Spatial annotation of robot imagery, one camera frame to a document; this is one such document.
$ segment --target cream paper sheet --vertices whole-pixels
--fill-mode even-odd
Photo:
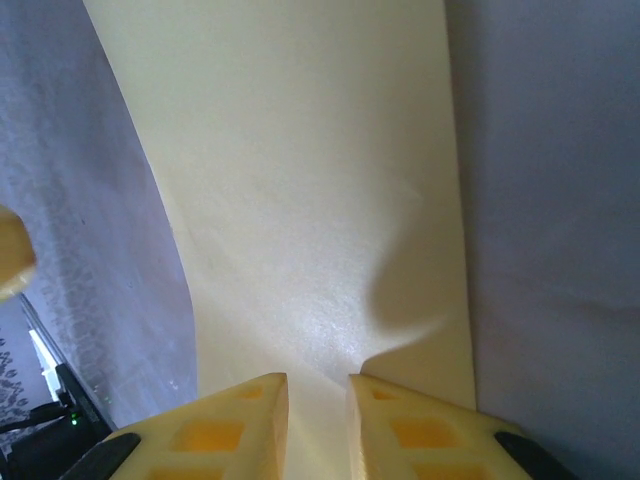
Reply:
[[[473,407],[442,1],[85,4],[184,265],[200,393],[287,372],[288,479],[348,478],[348,373]]]

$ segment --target yellow plastic part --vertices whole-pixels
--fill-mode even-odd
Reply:
[[[287,376],[271,373],[133,424],[141,442],[112,480],[279,480]]]
[[[530,479],[493,438],[511,424],[366,375],[348,405],[353,479]]]
[[[26,288],[35,266],[36,256],[22,220],[0,205],[0,302]]]

